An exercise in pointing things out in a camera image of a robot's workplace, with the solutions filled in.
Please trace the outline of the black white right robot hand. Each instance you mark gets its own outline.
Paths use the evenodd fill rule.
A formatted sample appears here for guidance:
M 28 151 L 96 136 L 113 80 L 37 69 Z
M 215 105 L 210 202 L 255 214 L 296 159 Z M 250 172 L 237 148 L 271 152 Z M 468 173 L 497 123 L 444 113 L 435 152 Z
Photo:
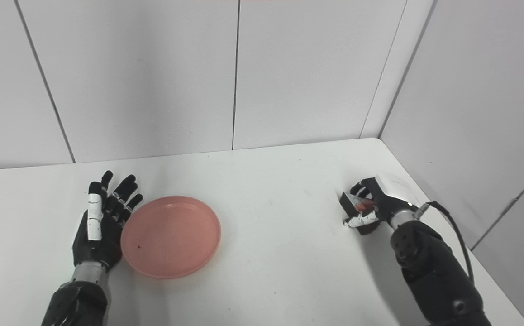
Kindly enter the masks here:
M 421 204 L 409 184 L 387 174 L 362 179 L 341 194 L 339 203 L 347 215 L 343 225 L 357 229 L 361 235 L 383 223 L 396 230 L 420 217 Z

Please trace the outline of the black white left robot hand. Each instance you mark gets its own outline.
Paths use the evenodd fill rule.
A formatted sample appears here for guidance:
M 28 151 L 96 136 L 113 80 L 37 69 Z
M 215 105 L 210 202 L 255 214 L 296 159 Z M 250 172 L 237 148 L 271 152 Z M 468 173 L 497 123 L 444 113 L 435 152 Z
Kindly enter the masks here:
M 128 175 L 111 191 L 112 178 L 112 171 L 107 170 L 100 181 L 89 185 L 87 210 L 72 244 L 74 266 L 97 262 L 109 272 L 123 257 L 121 235 L 143 196 L 135 193 L 135 175 Z

